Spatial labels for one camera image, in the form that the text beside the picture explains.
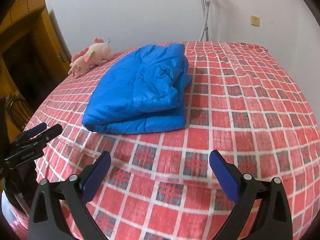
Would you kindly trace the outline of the blue puffer jacket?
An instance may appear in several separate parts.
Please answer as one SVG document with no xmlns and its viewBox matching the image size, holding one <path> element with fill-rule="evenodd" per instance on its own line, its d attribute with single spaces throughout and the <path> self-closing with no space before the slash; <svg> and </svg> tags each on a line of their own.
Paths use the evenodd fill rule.
<svg viewBox="0 0 320 240">
<path fill-rule="evenodd" d="M 185 127 L 184 91 L 192 82 L 185 46 L 146 45 L 101 78 L 82 125 L 100 134 L 161 133 Z"/>
</svg>

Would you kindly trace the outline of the black chair by door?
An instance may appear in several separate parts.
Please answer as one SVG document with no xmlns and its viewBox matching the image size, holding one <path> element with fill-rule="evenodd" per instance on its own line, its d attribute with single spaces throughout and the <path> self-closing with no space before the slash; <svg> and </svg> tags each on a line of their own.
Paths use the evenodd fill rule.
<svg viewBox="0 0 320 240">
<path fill-rule="evenodd" d="M 9 95 L 6 98 L 6 112 L 12 123 L 23 132 L 34 114 L 34 110 L 24 98 Z"/>
</svg>

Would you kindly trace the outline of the pink plush unicorn toy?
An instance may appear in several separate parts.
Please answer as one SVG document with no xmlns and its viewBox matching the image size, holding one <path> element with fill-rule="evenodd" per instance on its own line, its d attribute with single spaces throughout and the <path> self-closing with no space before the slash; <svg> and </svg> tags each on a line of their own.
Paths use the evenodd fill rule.
<svg viewBox="0 0 320 240">
<path fill-rule="evenodd" d="M 103 39 L 96 37 L 91 46 L 74 54 L 71 58 L 68 75 L 75 76 L 77 74 L 78 76 L 83 76 L 93 67 L 113 60 L 114 55 L 111 53 L 110 42 L 109 38 L 104 42 Z"/>
</svg>

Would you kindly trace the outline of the red plaid bed sheet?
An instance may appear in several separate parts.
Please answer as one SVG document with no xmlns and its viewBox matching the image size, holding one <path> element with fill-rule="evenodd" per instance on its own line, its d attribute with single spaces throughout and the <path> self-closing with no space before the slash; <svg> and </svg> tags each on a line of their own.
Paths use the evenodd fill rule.
<svg viewBox="0 0 320 240">
<path fill-rule="evenodd" d="M 107 238 L 212 239 L 234 206 L 209 166 L 218 150 L 241 172 L 282 180 L 300 239 L 319 211 L 319 129 L 303 93 L 261 46 L 187 42 L 185 54 L 193 80 L 179 131 L 92 133 L 82 116 L 112 63 L 65 79 L 27 124 L 63 127 L 36 161 L 37 178 L 64 180 L 108 151 L 112 166 L 87 205 Z"/>
</svg>

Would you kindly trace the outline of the yellow wall socket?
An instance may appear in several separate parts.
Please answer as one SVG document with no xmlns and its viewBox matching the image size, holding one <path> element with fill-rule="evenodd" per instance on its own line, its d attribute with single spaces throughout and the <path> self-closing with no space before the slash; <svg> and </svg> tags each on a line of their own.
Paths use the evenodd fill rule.
<svg viewBox="0 0 320 240">
<path fill-rule="evenodd" d="M 260 26 L 260 18 L 258 16 L 251 15 L 251 25 L 259 27 Z"/>
</svg>

